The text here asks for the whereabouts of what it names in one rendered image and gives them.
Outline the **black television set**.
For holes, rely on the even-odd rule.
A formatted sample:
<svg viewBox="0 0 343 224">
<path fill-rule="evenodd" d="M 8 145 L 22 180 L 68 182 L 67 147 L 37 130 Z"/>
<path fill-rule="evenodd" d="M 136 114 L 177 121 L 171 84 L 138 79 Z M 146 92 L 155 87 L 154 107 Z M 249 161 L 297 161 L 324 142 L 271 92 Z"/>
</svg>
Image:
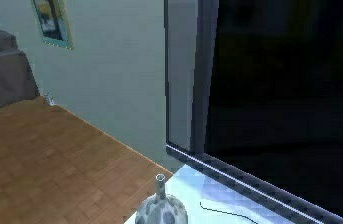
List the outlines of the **black television set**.
<svg viewBox="0 0 343 224">
<path fill-rule="evenodd" d="M 166 150 L 293 224 L 343 224 L 343 0 L 163 0 Z"/>
</svg>

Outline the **grey spotted vase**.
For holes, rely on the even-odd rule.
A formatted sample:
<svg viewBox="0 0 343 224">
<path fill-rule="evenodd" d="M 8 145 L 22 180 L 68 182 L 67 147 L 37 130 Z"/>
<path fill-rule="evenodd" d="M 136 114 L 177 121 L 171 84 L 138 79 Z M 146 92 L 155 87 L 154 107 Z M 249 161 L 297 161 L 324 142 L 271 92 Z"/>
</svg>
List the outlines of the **grey spotted vase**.
<svg viewBox="0 0 343 224">
<path fill-rule="evenodd" d="M 155 176 L 156 192 L 138 207 L 135 224 L 188 224 L 188 213 L 181 200 L 165 189 L 165 175 Z"/>
</svg>

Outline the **framed picture with teal border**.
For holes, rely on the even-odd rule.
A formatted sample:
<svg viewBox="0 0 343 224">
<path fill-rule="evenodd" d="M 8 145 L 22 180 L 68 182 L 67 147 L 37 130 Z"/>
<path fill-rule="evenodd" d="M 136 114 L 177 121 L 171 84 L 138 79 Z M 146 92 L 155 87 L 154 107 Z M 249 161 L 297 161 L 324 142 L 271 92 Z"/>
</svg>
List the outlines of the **framed picture with teal border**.
<svg viewBox="0 0 343 224">
<path fill-rule="evenodd" d="M 64 0 L 30 0 L 37 27 L 45 44 L 74 49 Z"/>
</svg>

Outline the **pale blue table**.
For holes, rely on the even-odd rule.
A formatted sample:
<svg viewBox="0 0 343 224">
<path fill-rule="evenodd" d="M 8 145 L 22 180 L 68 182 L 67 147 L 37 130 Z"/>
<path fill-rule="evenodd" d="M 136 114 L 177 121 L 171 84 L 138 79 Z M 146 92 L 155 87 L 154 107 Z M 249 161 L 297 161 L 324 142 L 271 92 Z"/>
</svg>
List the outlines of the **pale blue table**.
<svg viewBox="0 0 343 224">
<path fill-rule="evenodd" d="M 183 202 L 188 224 L 294 224 L 187 165 L 165 179 L 165 189 Z M 124 224 L 135 224 L 136 212 Z"/>
</svg>

